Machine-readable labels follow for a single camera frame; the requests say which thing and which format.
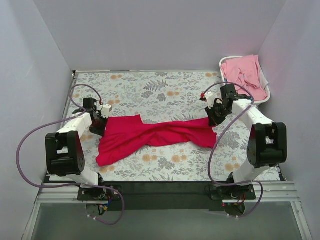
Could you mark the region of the red t shirt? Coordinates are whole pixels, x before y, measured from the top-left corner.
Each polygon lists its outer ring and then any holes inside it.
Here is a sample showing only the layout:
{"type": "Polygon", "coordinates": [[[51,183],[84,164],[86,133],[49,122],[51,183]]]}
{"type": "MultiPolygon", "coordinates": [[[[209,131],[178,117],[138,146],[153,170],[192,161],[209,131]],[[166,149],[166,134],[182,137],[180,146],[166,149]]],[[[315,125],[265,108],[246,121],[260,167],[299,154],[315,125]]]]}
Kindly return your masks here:
{"type": "Polygon", "coordinates": [[[201,148],[213,148],[217,133],[206,118],[189,121],[144,123],[140,115],[111,117],[98,146],[99,167],[123,160],[143,146],[163,147],[192,142],[201,148]]]}

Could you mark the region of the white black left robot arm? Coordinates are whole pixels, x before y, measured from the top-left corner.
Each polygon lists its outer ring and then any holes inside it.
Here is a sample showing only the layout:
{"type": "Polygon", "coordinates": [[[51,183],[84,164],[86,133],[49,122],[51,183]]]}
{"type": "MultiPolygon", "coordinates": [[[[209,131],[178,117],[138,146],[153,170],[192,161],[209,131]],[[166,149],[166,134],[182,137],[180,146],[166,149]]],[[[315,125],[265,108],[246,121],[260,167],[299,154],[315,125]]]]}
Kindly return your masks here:
{"type": "Polygon", "coordinates": [[[80,192],[94,200],[102,200],[107,191],[102,176],[86,166],[81,137],[86,131],[103,137],[112,109],[110,104],[84,98],[83,106],[72,113],[72,120],[45,136],[48,173],[77,183],[80,192]]]}

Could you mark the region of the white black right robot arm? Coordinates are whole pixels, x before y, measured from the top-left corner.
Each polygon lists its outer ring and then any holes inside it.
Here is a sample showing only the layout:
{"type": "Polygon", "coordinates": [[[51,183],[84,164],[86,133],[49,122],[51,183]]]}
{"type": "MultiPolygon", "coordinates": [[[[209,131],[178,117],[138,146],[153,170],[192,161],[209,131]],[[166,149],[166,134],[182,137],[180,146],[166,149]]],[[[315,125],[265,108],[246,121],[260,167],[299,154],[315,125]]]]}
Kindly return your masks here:
{"type": "Polygon", "coordinates": [[[207,190],[213,200],[254,197],[253,184],[257,177],[287,160],[286,125],[264,116],[255,105],[254,96],[248,90],[239,94],[236,87],[237,83],[222,82],[220,98],[215,98],[208,89],[200,96],[200,100],[207,104],[205,112],[209,126],[216,127],[234,114],[232,123],[242,120],[250,131],[245,162],[226,181],[213,180],[209,184],[207,190]]]}

